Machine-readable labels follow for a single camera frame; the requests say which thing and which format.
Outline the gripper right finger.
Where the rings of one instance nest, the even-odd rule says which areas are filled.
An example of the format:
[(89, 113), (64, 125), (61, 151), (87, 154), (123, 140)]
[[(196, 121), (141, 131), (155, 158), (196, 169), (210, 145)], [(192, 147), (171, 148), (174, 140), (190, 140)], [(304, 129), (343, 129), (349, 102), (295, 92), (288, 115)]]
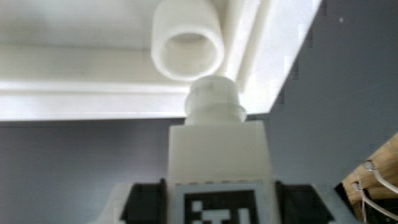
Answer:
[(361, 224), (338, 193), (311, 184), (276, 182), (281, 224)]

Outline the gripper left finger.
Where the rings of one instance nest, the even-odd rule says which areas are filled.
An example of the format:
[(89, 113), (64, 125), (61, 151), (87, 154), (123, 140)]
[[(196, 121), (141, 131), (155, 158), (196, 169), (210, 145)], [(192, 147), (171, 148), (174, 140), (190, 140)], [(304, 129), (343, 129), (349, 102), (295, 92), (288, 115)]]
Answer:
[(119, 183), (91, 224), (167, 224), (167, 182)]

